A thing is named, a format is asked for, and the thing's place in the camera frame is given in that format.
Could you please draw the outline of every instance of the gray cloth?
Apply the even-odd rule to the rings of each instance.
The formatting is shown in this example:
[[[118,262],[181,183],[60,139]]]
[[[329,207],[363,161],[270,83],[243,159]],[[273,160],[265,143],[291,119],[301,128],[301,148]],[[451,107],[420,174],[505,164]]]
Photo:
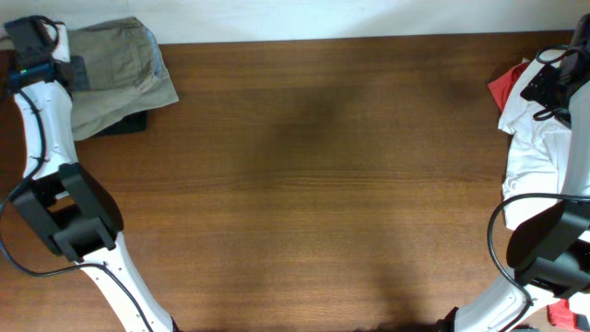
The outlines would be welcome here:
[[[68,31],[68,39],[71,55],[83,58],[88,78],[72,92],[75,140],[131,113],[178,101],[156,40],[137,18]]]

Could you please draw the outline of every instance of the white wall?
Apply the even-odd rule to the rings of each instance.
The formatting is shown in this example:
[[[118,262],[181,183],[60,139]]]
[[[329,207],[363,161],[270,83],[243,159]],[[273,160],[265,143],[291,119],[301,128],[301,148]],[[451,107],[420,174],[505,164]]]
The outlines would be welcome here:
[[[137,16],[160,43],[573,29],[588,0],[0,0],[0,20]]]

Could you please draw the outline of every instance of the wooden table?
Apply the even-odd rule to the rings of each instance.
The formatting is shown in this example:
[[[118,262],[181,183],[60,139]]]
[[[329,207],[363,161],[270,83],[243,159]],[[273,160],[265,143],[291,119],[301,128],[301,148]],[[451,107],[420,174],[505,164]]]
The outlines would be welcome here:
[[[432,323],[499,275],[485,234],[507,139],[486,84],[570,35],[163,45],[181,101],[77,152],[186,332]],[[21,133],[5,102],[2,193]],[[12,208],[2,233],[28,267],[66,263]],[[3,331],[123,331],[82,273],[32,279],[0,259],[0,303]],[[545,311],[531,321],[550,330]]]

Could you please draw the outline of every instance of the table surface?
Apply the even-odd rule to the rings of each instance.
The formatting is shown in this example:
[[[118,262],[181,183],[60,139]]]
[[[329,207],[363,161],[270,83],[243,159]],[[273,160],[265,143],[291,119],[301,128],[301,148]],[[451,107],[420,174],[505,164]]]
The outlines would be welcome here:
[[[499,276],[485,235],[508,141],[486,84],[570,36],[162,45],[180,102],[77,153],[185,332],[433,323]],[[25,153],[18,110],[1,110],[4,193]],[[1,229],[22,264],[66,264],[13,208]],[[83,273],[0,259],[0,299],[5,331],[123,331]],[[529,321],[551,330],[545,310]]]

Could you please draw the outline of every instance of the red object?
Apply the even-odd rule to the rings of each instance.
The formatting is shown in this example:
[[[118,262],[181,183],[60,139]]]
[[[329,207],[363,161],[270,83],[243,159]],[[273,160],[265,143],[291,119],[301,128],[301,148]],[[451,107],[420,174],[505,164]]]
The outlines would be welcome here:
[[[504,112],[504,107],[508,101],[508,96],[510,96],[510,91],[513,90],[514,83],[516,83],[528,65],[529,63],[516,65],[510,68],[506,74],[488,84],[491,96],[496,101],[498,107],[500,107],[500,113]]]
[[[559,328],[568,331],[579,331],[575,328],[575,314],[570,311],[570,304],[567,300],[561,300],[548,307],[549,322]]]

